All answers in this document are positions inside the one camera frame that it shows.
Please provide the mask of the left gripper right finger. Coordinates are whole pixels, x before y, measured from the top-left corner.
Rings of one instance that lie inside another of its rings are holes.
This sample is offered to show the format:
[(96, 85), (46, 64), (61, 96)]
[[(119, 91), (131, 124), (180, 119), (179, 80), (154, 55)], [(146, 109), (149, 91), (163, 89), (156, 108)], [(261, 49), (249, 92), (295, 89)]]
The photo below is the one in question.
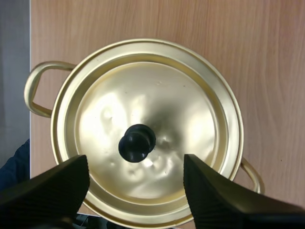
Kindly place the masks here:
[(196, 155), (184, 155), (183, 184), (198, 229), (303, 229), (305, 210), (269, 198), (220, 175)]

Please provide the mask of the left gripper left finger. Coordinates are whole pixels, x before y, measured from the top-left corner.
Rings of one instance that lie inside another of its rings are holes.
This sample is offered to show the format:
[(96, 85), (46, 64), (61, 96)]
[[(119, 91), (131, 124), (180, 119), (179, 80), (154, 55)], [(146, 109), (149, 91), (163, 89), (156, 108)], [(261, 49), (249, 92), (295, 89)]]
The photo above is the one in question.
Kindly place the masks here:
[(2, 229), (71, 229), (90, 186), (87, 157), (74, 156), (0, 193)]

